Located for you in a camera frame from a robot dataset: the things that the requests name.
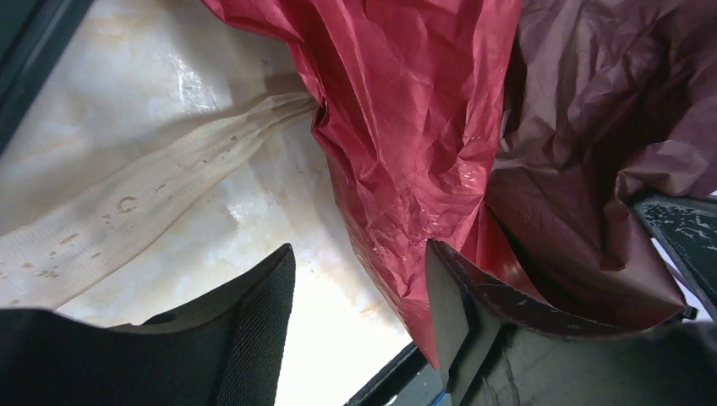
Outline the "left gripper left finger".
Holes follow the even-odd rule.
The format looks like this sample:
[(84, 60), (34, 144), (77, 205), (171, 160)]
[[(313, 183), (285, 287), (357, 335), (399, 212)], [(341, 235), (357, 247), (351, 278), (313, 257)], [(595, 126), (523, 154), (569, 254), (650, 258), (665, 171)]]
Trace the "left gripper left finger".
[(271, 405), (293, 307), (284, 244), (239, 277), (139, 326), (118, 326), (117, 405)]

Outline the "cream ribbon with gold lettering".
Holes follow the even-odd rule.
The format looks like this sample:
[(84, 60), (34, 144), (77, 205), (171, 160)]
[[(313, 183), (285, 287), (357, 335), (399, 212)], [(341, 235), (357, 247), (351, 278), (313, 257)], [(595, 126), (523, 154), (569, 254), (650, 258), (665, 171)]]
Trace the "cream ribbon with gold lettering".
[(123, 267), (261, 145), (315, 110), (268, 96), (193, 129), (1, 237), (1, 303), (56, 309)]

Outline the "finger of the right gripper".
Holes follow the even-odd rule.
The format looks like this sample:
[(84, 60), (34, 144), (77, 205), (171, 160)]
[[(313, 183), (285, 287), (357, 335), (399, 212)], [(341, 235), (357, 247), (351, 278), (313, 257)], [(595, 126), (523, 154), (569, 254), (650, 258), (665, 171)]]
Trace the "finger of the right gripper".
[(716, 196), (645, 194), (632, 204), (673, 277), (695, 298), (701, 318), (716, 320)]

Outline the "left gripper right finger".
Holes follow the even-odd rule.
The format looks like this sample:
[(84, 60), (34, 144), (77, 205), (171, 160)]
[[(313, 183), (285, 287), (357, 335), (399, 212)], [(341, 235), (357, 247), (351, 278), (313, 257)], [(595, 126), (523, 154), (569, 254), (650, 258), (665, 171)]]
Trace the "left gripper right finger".
[(455, 405), (631, 405), (612, 328), (558, 310), (430, 241), (426, 279), (441, 378)]

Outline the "dark red wrapping paper sheet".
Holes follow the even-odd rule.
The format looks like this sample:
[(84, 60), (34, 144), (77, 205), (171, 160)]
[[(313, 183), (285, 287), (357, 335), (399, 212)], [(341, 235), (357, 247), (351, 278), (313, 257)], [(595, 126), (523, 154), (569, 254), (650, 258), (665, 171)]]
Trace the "dark red wrapping paper sheet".
[(716, 189), (715, 2), (207, 7), (287, 43), (353, 249), (430, 363), (430, 239), (619, 332), (684, 307), (628, 201)]

